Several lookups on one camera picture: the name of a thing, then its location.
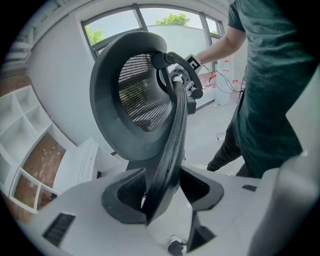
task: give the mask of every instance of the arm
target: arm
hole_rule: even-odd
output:
[[[226,33],[210,48],[197,54],[197,58],[204,64],[217,61],[234,54],[240,49],[246,39],[246,33],[228,26]]]

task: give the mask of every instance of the window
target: window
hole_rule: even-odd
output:
[[[177,25],[203,29],[198,14],[168,8],[141,8],[140,11],[147,26]]]
[[[111,14],[85,26],[92,46],[116,34],[138,28],[139,24],[133,10]]]
[[[160,35],[166,41],[167,51],[176,52],[183,58],[203,51],[212,40],[221,38],[222,25],[214,18],[203,12],[181,9],[171,5],[134,3],[83,21],[82,28],[95,59],[108,44],[132,31]]]
[[[211,37],[212,44],[215,44],[219,39]]]
[[[221,32],[220,32],[219,24],[216,21],[214,21],[214,20],[212,20],[210,18],[205,18],[205,19],[206,19],[206,22],[208,24],[211,36],[212,36],[212,34],[215,34],[217,36],[222,36]]]

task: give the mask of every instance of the sky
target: sky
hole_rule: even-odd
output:
[[[203,29],[200,17],[194,13],[166,8],[141,8],[140,10],[147,26],[156,25],[156,20],[161,20],[169,14],[179,15],[180,13],[184,13],[187,18],[190,18],[188,27]],[[217,29],[215,21],[210,19],[207,19],[207,21],[210,31]],[[139,28],[139,24],[133,10],[126,10],[103,17],[90,23],[88,26],[92,31],[101,29],[103,31],[102,36],[104,38]]]

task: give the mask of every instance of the cubby shelf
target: cubby shelf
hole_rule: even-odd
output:
[[[52,188],[23,170],[27,158],[46,133],[65,149]],[[25,210],[38,212],[40,190],[59,195],[79,183],[97,179],[98,171],[107,173],[117,166],[124,171],[122,165],[92,138],[74,145],[48,117],[32,86],[0,97],[0,190]],[[37,186],[33,207],[15,198],[21,176]]]

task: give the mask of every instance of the glass pane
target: glass pane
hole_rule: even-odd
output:
[[[147,26],[178,25],[203,29],[199,15],[176,9],[141,8],[141,13]]]
[[[167,52],[175,52],[183,58],[186,58],[190,54],[196,55],[209,47],[207,36],[203,29],[160,25],[150,26],[148,30],[164,38]]]
[[[133,10],[105,16],[85,26],[91,45],[115,34],[137,28],[139,24]]]
[[[98,54],[100,54],[103,50],[104,50],[104,48],[98,50]]]
[[[209,18],[206,18],[206,22],[208,23],[208,27],[209,27],[210,32],[213,34],[219,35],[218,24],[214,20],[209,19]]]
[[[215,38],[215,37],[211,37],[212,40],[212,44],[216,43],[219,39]]]

